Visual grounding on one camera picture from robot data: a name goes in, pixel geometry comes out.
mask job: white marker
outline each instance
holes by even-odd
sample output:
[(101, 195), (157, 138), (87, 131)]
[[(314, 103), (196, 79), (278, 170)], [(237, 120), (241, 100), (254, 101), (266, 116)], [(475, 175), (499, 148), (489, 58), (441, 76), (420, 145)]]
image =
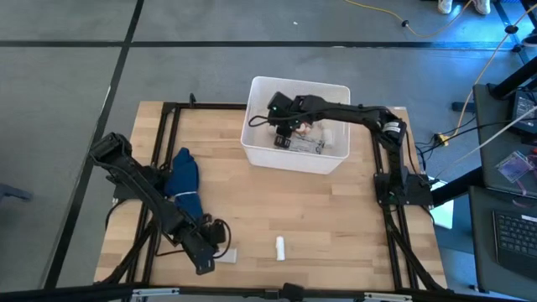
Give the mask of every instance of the white marker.
[(285, 260), (285, 244), (284, 244), (284, 238), (281, 236), (276, 237), (276, 260), (277, 261)]

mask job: yellow cable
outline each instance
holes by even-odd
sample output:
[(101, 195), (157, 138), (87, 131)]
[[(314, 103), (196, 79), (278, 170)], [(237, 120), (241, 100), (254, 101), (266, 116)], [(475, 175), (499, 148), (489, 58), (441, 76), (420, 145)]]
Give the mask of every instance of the yellow cable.
[[(520, 18), (517, 20), (517, 22), (515, 22), (513, 24), (513, 26), (517, 26), (517, 24), (520, 23), (520, 21), (522, 21), (522, 19), (529, 13), (531, 12), (532, 10), (534, 10), (535, 8), (537, 8), (537, 4), (535, 4), (534, 6), (532, 6), (531, 8), (529, 8), (522, 16), (520, 16)], [(473, 83), (472, 87), (474, 85), (476, 85), (479, 80), (481, 80), (481, 77), (483, 76), (483, 74), (485, 73), (485, 70), (487, 70), (488, 66), (490, 65), (490, 63), (493, 61), (494, 57), (496, 56), (496, 53), (498, 52), (498, 50), (500, 49), (500, 47), (502, 47), (503, 45), (503, 42), (505, 42), (505, 40), (507, 39), (507, 37), (509, 36), (510, 34), (505, 34), (505, 36), (503, 37), (502, 41), (500, 42), (500, 44), (498, 45), (498, 47), (494, 50), (493, 52), (493, 55), (490, 57), (490, 59), (488, 59), (488, 62), (485, 64), (485, 67), (483, 67), (483, 69), (481, 70), (481, 72), (479, 73), (479, 76), (477, 77), (476, 81)], [(450, 135), (449, 137), (446, 137), (446, 138), (450, 138), (452, 136), (455, 136), (459, 133), (459, 128), (461, 127), (461, 124), (462, 124), (462, 117), (464, 116), (464, 111), (467, 109), (467, 105), (468, 105), (468, 102), (470, 101), (470, 96), (472, 96), (472, 92), (473, 90), (470, 90), (470, 93), (468, 94), (467, 96), (467, 99), (464, 101), (464, 106), (462, 106), (462, 110), (461, 110), (461, 116), (459, 117), (459, 123), (456, 125), (456, 130), (455, 132)]]
[[(394, 13), (390, 10), (387, 10), (387, 9), (384, 9), (384, 8), (375, 8), (373, 6), (370, 6), (370, 5), (366, 5), (366, 4), (361, 4), (361, 3), (355, 3), (351, 0), (345, 0), (345, 2), (347, 3), (350, 3), (350, 4), (353, 4), (353, 5), (357, 5), (359, 6), (360, 8), (368, 8), (368, 9), (372, 9), (372, 10), (376, 10), (378, 12), (383, 12), (383, 13), (389, 13), (391, 14), (392, 16), (396, 17), (397, 19), (399, 19), (401, 22), (404, 22), (405, 20), (403, 18), (401, 18), (397, 13)], [(468, 1), (464, 7), (462, 8), (461, 12), (458, 13), (448, 24), (442, 26), (441, 28), (439, 28), (438, 30), (436, 30), (434, 33), (432, 34), (417, 34), (411, 27), (410, 27), (410, 24), (406, 24), (406, 28), (409, 29), (410, 33), (412, 33), (413, 35), (415, 35), (416, 37), (419, 37), (419, 38), (422, 38), (422, 39), (425, 39), (425, 38), (430, 38), (432, 36), (435, 36), (441, 32), (443, 32), (444, 30), (446, 30), (447, 28), (449, 28), (453, 22), (455, 22), (459, 17), (461, 17), (462, 13), (464, 13), (464, 11), (468, 8), (468, 6), (470, 5), (470, 3), (472, 3), (472, 0)]]

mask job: white plastic bin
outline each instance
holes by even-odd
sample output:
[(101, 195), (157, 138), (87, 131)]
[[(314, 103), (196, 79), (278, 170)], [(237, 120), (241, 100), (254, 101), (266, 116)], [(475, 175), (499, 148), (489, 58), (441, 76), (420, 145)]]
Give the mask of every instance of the white plastic bin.
[(345, 86), (265, 76), (257, 76), (252, 81), (241, 135), (241, 144), (246, 151), (250, 164), (276, 169), (329, 174), (349, 155), (349, 124), (337, 121), (323, 122), (325, 128), (328, 127), (332, 131), (334, 145), (331, 148), (324, 148), (322, 154), (307, 154), (276, 149), (274, 147), (274, 135), (267, 131), (267, 126), (252, 128), (248, 126), (248, 121), (255, 115), (266, 117), (269, 114), (267, 105), (277, 91), (282, 92), (291, 99), (294, 99), (295, 96), (315, 95), (324, 98), (328, 102), (339, 102), (341, 104), (351, 103), (351, 92)]

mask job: white cable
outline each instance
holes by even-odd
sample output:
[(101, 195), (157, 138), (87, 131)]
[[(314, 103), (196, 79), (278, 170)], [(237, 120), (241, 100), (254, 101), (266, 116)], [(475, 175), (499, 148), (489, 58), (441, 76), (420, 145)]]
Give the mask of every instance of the white cable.
[(503, 132), (505, 132), (505, 130), (509, 129), (511, 126), (513, 126), (515, 123), (519, 122), (521, 119), (525, 118), (527, 115), (529, 115), (531, 112), (534, 112), (535, 110), (537, 110), (537, 106), (531, 108), (528, 112), (526, 112), (525, 114), (521, 115), (519, 118), (515, 119), (514, 121), (512, 121), (509, 125), (505, 126), (504, 128), (502, 128), (502, 130), (498, 131), (496, 134), (494, 134), (492, 137), (490, 137), (489, 139), (487, 139), (487, 141), (485, 141), (484, 143), (480, 144), (479, 146), (477, 146), (477, 148), (473, 149), (472, 151), (470, 151), (468, 154), (464, 155), (463, 157), (459, 158), (458, 160), (454, 161), (453, 164), (447, 166), (445, 169), (443, 169), (442, 171), (440, 171), (439, 174), (437, 174), (435, 176), (435, 179), (438, 179), (438, 177), (446, 172), (448, 169), (451, 169), (453, 167), (455, 167), (459, 162), (461, 162), (463, 159), (467, 158), (468, 156), (470, 156), (470, 154), (473, 154), (474, 152), (478, 151), (480, 148), (483, 148), (486, 144), (492, 142), (493, 139), (495, 139), (498, 135), (502, 134)]

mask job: desk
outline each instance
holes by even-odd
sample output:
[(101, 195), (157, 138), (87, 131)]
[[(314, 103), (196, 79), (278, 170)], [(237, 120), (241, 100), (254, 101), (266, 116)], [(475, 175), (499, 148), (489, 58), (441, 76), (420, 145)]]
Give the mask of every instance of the desk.
[[(151, 160), (162, 106), (163, 102), (141, 102), (138, 108), (130, 141), (140, 164)], [(404, 108), (394, 113), (408, 122)], [(183, 109), (174, 148), (176, 154), (187, 147), (196, 158), (201, 203), (206, 212), (230, 225), (237, 263), (217, 263), (215, 272), (197, 276), (186, 255), (159, 257), (150, 283), (266, 289), (288, 282), (308, 289), (393, 290), (383, 215), (373, 188), (369, 131), (351, 125), (349, 157), (329, 175), (306, 174), (250, 165), (240, 143), (243, 119), (243, 110)], [(414, 148), (411, 153), (417, 164)], [(95, 280), (104, 279), (133, 244), (140, 205), (139, 200), (129, 200), (113, 213)], [(405, 210), (415, 254), (435, 281), (446, 286), (429, 216), (418, 206)], [(285, 238), (283, 262), (275, 260), (278, 235)], [(167, 241), (161, 242), (161, 253), (171, 249)], [(408, 287), (404, 256), (399, 255), (403, 285)], [(141, 279), (144, 259), (142, 252), (136, 280)]]
[[(499, 101), (493, 98), (488, 92), (486, 85), (475, 85), (473, 95), (478, 126), (491, 122), (501, 122), (507, 119), (509, 102)], [(501, 123), (478, 129), (479, 143), (485, 142), (505, 127), (505, 125), (506, 123)], [(532, 148), (532, 146), (522, 144), (519, 135), (509, 131), (500, 134), (489, 144), (481, 148), (482, 166), (437, 190), (433, 190), (434, 202), (441, 203), (442, 201), (452, 200), (460, 195), (466, 194), (470, 185), (522, 195), (522, 190), (516, 183), (511, 184), (498, 172), (496, 164), (508, 157), (513, 151), (530, 154)], [(535, 183), (534, 175), (528, 173), (520, 178), (520, 181), (526, 188), (527, 195), (537, 198), (537, 183)]]
[(503, 268), (496, 262), (493, 210), (513, 211), (537, 216), (537, 209), (521, 209), (514, 206), (510, 202), (513, 199), (513, 195), (507, 193), (479, 187), (470, 187), (468, 193), (472, 213), (477, 285), (481, 289), (508, 294), (521, 299), (535, 299), (537, 297), (536, 281)]

